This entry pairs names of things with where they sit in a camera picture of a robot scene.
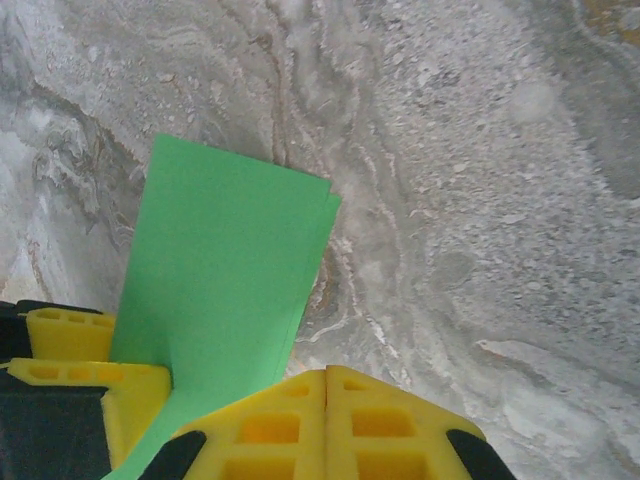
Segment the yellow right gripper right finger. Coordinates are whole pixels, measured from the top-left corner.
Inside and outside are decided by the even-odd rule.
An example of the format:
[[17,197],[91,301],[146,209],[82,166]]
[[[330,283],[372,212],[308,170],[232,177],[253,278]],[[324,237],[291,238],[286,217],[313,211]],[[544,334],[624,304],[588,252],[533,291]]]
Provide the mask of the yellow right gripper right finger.
[[513,479],[481,429],[344,366],[326,368],[328,479]]

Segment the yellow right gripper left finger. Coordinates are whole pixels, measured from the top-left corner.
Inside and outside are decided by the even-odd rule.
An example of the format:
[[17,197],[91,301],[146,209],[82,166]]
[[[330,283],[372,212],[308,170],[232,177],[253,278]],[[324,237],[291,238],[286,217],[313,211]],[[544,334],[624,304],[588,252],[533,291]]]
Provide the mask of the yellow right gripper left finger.
[[146,479],[323,479],[326,375],[311,370],[182,426]]

